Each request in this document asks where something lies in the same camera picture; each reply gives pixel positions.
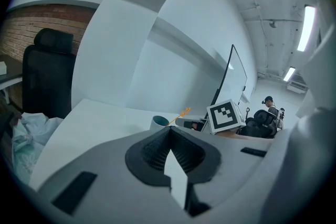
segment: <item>black rubber pad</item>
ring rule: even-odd
[[[53,205],[71,215],[83,199],[97,175],[81,172],[70,185],[54,200]]]
[[[250,147],[244,147],[241,152],[247,153],[247,154],[251,154],[251,155],[255,155],[255,156],[259,156],[259,157],[265,157],[267,151],[260,151],[260,150],[255,150],[253,148]]]

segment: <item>black office chair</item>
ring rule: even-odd
[[[252,137],[274,138],[277,133],[275,124],[277,116],[265,110],[258,110],[253,118],[248,118],[246,126],[241,129],[240,134]]]
[[[64,119],[71,111],[71,83],[76,57],[73,35],[44,28],[23,56],[22,105],[27,113]]]

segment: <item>ceiling light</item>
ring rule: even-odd
[[[287,75],[285,76],[284,80],[285,81],[288,81],[290,79],[290,77],[293,75],[295,71],[295,68],[294,67],[290,67],[288,72],[287,72]]]
[[[305,21],[303,22],[303,30],[302,30],[302,35],[300,39],[300,43],[298,46],[299,51],[304,51],[306,48],[306,45],[308,43],[309,37],[311,30],[313,28],[313,23],[314,23],[314,17],[315,17],[315,8],[306,6],[304,8],[305,11]]]

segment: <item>computer monitor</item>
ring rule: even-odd
[[[226,66],[222,83],[217,89],[211,105],[232,99],[236,104],[240,102],[245,84],[246,72],[234,45],[231,47],[229,61]]]

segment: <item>white plastic bag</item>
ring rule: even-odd
[[[44,146],[62,121],[60,118],[49,119],[43,113],[23,113],[22,119],[13,128],[13,167],[23,183],[29,183]]]

